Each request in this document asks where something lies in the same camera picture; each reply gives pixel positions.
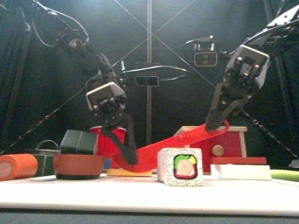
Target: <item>cable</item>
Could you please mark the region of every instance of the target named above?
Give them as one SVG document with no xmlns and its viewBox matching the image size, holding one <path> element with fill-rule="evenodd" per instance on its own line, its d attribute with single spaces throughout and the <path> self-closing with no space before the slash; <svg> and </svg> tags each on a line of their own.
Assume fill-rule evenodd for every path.
<svg viewBox="0 0 299 224">
<path fill-rule="evenodd" d="M 181 71 L 181 72 L 185 72 L 186 74 L 192 74 L 192 72 L 189 72 L 188 70 L 177 67 L 177 66 L 149 66 L 149 67 L 145 67 L 145 68 L 137 68 L 134 70 L 129 70 L 129 71 L 124 71 L 122 73 L 120 74 L 132 74 L 132 73 L 140 73 L 140 72 L 146 72 L 146 71 L 152 71 L 152 70 L 157 70 L 157 69 L 173 69 L 173 70 L 177 70 L 177 71 Z"/>
</svg>

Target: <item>table surface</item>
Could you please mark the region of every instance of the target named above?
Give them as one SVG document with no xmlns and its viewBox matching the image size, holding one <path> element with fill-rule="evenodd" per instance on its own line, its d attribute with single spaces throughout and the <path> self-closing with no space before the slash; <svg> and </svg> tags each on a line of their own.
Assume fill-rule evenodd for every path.
<svg viewBox="0 0 299 224">
<path fill-rule="evenodd" d="M 166 186 L 152 177 L 0 183 L 0 208 L 158 214 L 299 216 L 299 183 L 204 176 L 202 186 Z"/>
</svg>

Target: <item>black curtain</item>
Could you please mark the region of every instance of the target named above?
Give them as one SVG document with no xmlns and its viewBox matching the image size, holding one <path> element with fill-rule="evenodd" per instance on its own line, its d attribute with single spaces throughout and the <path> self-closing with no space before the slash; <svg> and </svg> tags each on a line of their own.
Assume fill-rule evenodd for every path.
<svg viewBox="0 0 299 224">
<path fill-rule="evenodd" d="M 233 51 L 245 38 L 252 37 L 267 25 L 263 1 L 153 1 L 152 49 L 146 49 L 145 0 L 42 0 L 40 2 L 78 20 L 88 31 L 93 50 L 106 55 L 116 73 L 120 73 L 121 60 L 126 70 L 136 68 L 136 62 L 146 62 L 149 50 L 152 62 L 196 71 L 193 76 L 176 81 L 161 81 L 160 86 L 153 87 L 152 142 L 172 136 L 184 125 L 204 123 L 213 88 L 221 81 L 226 61 L 221 59 L 217 66 L 209 68 L 186 65 L 182 61 L 186 60 L 182 56 L 182 44 L 190 39 L 213 36 L 220 49 L 226 52 Z M 9 11 L 1 11 L 0 24 L 0 39 L 1 44 L 4 43 L 1 45 L 4 51 L 0 52 L 1 124 L 5 123 L 17 60 L 24 44 L 22 13 L 16 3 L 4 1 L 2 5 Z M 34 21 L 34 25 L 42 39 L 48 40 L 41 21 Z M 45 139 L 60 143 L 66 130 L 89 131 L 92 126 L 100 125 L 89 113 L 85 96 L 80 91 L 84 87 L 82 74 L 80 66 L 69 55 L 60 48 L 42 45 L 36 35 L 32 35 L 12 122 L 5 133 L 1 133 L 4 137 L 1 147 L 6 148 L 28 130 L 33 131 L 29 131 L 24 140 L 17 141 L 6 152 L 33 148 Z M 162 79 L 178 75 L 180 72 L 160 71 Z M 145 145 L 145 88 L 129 85 L 126 98 L 125 111 L 133 117 L 136 146 L 141 147 Z M 245 106 L 245 111 L 252 115 L 253 120 L 273 131 L 277 139 L 289 145 L 283 104 L 276 69 L 271 66 L 265 86 Z M 45 119 L 54 109 L 58 111 Z M 267 156 L 271 165 L 287 165 L 292 156 L 253 124 L 253 120 L 241 113 L 229 119 L 230 125 L 248 127 L 246 154 Z"/>
</svg>

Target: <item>white box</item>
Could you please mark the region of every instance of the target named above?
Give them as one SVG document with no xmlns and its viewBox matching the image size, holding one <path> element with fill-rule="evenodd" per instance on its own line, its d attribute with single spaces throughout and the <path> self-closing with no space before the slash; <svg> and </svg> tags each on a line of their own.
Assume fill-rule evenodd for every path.
<svg viewBox="0 0 299 224">
<path fill-rule="evenodd" d="M 161 149 L 157 153 L 156 174 L 168 186 L 201 186 L 201 149 Z"/>
<path fill-rule="evenodd" d="M 212 164 L 209 170 L 210 176 L 218 179 L 271 179 L 267 164 Z"/>
</svg>

